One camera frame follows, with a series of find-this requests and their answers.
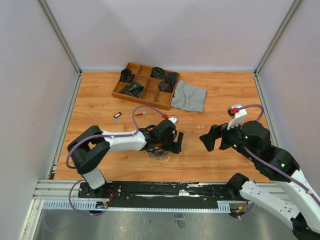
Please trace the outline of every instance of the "folded cloth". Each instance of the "folded cloth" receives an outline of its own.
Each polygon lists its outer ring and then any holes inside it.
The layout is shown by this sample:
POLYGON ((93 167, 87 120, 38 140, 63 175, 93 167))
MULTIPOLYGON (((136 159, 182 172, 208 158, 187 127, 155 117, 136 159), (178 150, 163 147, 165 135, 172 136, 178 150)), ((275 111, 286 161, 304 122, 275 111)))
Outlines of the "folded cloth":
POLYGON ((206 93, 206 89, 180 80, 176 84, 170 106, 185 111, 202 113, 204 111, 206 93))

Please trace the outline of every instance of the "wooden tabletop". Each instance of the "wooden tabletop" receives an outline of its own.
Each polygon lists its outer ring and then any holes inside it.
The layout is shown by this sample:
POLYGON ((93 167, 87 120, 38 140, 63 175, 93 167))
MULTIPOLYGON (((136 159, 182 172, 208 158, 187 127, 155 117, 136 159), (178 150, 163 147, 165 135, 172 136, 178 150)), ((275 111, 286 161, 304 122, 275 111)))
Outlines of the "wooden tabletop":
MULTIPOLYGON (((112 97, 112 90, 120 77, 119 72, 85 72, 67 129, 54 179, 76 180, 80 175, 66 167, 67 146, 92 125, 109 132, 127 132, 135 129, 131 113, 138 106, 112 97), (118 124, 114 114, 122 112, 118 124)), ((182 151, 169 153, 163 159, 150 157, 144 151, 126 150, 107 153, 99 168, 106 180, 113 181, 180 181, 227 182, 235 173, 241 173, 257 182, 269 182, 254 164, 233 149, 207 152, 199 136, 208 133, 214 124, 231 120, 227 108, 241 103, 259 104, 257 88, 251 72, 181 72, 186 83, 207 89, 203 113, 182 111, 171 107, 162 112, 179 119, 177 130, 184 133, 182 151)), ((151 109, 142 108, 146 116, 137 116, 139 127, 157 125, 163 118, 151 109)), ((247 110, 246 121, 254 120, 259 108, 247 110)), ((266 127, 266 119, 261 123, 266 127)))

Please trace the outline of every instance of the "black and white small object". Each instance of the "black and white small object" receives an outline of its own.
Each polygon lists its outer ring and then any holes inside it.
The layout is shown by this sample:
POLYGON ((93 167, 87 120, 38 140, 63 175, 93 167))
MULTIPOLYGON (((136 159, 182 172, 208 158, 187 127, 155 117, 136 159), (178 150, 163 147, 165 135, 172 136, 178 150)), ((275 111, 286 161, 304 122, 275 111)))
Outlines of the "black and white small object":
POLYGON ((118 112, 113 116, 113 120, 116 122, 116 124, 118 124, 118 117, 120 117, 121 115, 122 115, 122 113, 118 112))

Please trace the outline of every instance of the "gray cloth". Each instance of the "gray cloth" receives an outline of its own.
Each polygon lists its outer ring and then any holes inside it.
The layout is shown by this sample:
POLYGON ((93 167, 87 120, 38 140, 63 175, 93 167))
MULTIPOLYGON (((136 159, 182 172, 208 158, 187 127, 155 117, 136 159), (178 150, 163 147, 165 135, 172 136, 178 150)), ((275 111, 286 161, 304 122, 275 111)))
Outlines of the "gray cloth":
POLYGON ((206 93, 206 89, 180 80, 176 85, 170 106, 185 111, 202 113, 204 111, 206 93))

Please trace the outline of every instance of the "gray floor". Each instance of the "gray floor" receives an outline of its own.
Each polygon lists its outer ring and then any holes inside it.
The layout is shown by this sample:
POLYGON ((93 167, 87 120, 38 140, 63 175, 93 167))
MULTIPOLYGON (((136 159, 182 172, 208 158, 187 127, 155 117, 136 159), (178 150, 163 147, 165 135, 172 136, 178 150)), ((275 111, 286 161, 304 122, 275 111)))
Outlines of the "gray floor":
POLYGON ((186 213, 184 228, 177 228, 175 214, 168 212, 109 211, 90 217, 72 210, 50 210, 44 215, 35 240, 296 239, 284 223, 257 206, 241 221, 225 213, 186 213))

